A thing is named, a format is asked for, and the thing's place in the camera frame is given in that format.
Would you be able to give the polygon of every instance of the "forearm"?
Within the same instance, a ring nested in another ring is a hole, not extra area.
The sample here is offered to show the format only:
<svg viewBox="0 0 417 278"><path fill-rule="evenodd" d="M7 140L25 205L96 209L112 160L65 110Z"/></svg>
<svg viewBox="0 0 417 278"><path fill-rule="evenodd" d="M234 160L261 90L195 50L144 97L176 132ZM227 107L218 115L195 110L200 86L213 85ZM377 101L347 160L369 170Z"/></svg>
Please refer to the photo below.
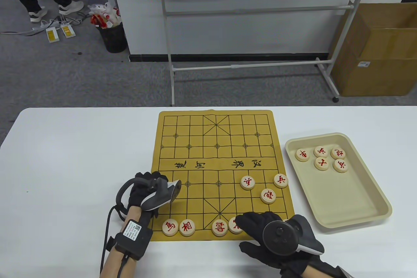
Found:
<svg viewBox="0 0 417 278"><path fill-rule="evenodd" d="M139 221L142 210L137 206L132 206L129 209L126 221L121 229L121 231L126 226L127 222L131 219ZM116 278L122 263L123 253L116 251L113 247L110 251L110 254L107 257L106 263L104 263L103 271L100 274L100 278ZM120 278L132 278L135 274L136 261L132 258L128 259L128 262L123 267L122 274Z"/></svg>
<svg viewBox="0 0 417 278"><path fill-rule="evenodd" d="M301 275L303 278L332 278L331 276L318 271L317 269L307 266L306 270Z"/></svg>

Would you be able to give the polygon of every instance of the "white wall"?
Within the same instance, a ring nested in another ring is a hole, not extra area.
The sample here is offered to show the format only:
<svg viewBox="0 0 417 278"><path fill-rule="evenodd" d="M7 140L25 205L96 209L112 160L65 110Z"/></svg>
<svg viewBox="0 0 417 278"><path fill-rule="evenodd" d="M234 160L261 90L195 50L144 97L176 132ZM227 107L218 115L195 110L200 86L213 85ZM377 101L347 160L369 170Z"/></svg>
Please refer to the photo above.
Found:
<svg viewBox="0 0 417 278"><path fill-rule="evenodd" d="M349 0L168 0L168 11L344 5ZM400 2L363 0L362 2ZM131 54L166 54L161 0L117 0ZM172 53L327 52L343 12L169 17Z"/></svg>

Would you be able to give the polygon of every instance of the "chinese chess board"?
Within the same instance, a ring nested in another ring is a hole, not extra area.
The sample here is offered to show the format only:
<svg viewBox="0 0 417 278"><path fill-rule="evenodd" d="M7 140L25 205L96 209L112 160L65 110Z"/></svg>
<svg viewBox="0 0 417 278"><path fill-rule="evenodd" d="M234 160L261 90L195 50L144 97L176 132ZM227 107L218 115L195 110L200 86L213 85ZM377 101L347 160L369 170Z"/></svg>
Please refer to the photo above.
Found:
<svg viewBox="0 0 417 278"><path fill-rule="evenodd" d="M161 207L159 217L151 221L153 241L248 240L245 232L229 231L216 237L213 221L220 218L228 223L248 211L272 211L283 219L294 215L289 186L280 189L273 183L276 174L285 174L285 168L271 111L161 112L152 171L161 172L169 181L182 181L177 199ZM252 190L240 186L246 175L256 182ZM265 188L277 195L273 204L260 199ZM168 218L178 224L191 219L195 233L165 236L162 224Z"/></svg>

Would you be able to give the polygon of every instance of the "black glove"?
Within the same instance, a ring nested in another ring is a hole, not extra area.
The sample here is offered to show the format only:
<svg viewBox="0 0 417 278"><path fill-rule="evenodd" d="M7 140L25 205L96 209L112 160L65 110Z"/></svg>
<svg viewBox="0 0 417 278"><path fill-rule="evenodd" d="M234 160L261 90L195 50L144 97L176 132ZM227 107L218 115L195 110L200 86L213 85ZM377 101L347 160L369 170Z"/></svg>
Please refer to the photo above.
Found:
<svg viewBox="0 0 417 278"><path fill-rule="evenodd" d="M157 179L157 178L163 178L166 181L168 181L168 178L164 175L161 175L160 172L153 172L152 174L150 172L146 172L142 174L141 172L138 172L135 175L135 178L144 178L147 180ZM151 192L148 190L148 188L142 184L134 184L130 193L129 197L129 205L128 210L131 206L139 206L142 203L143 199L150 195Z"/></svg>
<svg viewBox="0 0 417 278"><path fill-rule="evenodd" d="M235 219L238 227L260 244L255 245L246 241L241 242L239 244L240 251L268 266L281 269L280 273L283 277L299 277L306 270L309 261L316 256L303 251L296 252L290 256L278 256L268 250L263 241L263 232L266 225L274 220L282 219L272 212L262 214L248 212L243 215L238 215Z"/></svg>

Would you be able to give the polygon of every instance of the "whiteboard frame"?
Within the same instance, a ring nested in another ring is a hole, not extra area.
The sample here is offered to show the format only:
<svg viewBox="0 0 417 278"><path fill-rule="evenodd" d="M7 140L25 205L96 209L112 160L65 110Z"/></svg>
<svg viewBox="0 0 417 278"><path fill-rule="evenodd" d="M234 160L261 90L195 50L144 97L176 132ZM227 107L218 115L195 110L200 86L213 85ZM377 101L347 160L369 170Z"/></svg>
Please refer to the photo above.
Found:
<svg viewBox="0 0 417 278"><path fill-rule="evenodd" d="M175 106L175 73L178 71L194 71L194 70L213 70L213 69L235 69L235 68L257 68L257 67L267 67L267 66L294 66L294 65L315 65L319 69L320 73L323 75L325 82L327 83L330 91L333 94L332 101L337 103L339 102L340 93L335 86L335 83L332 80L331 73L333 67L336 63L338 55L340 53L341 47L344 43L344 40L347 36L349 28L353 22L353 19L356 15L356 12L359 8L361 0L355 0L353 3L349 2L348 6L329 6L329 7L289 7L289 8L269 8L269 9L246 9L246 10L228 10L228 11L196 11L192 12L192 15L203 15L215 13L216 15L224 14L268 14L268 13L286 13L286 12L297 12L297 11L350 11L345 25L341 31L340 37L336 44L335 50L332 54L330 60L320 60L316 58L315 61L303 61L303 62L276 62L276 63L252 63L252 64L232 64L232 65L220 65L220 66L201 66L201 67L183 67L175 68L172 62L171 56L171 41L169 35L169 26L168 26L168 16L171 17L181 17L189 16L189 12L168 12L166 10L165 0L161 0L162 13L164 16L164 31L165 31L165 42L166 50L168 54L168 64L169 64L169 75L171 78L171 105Z"/></svg>

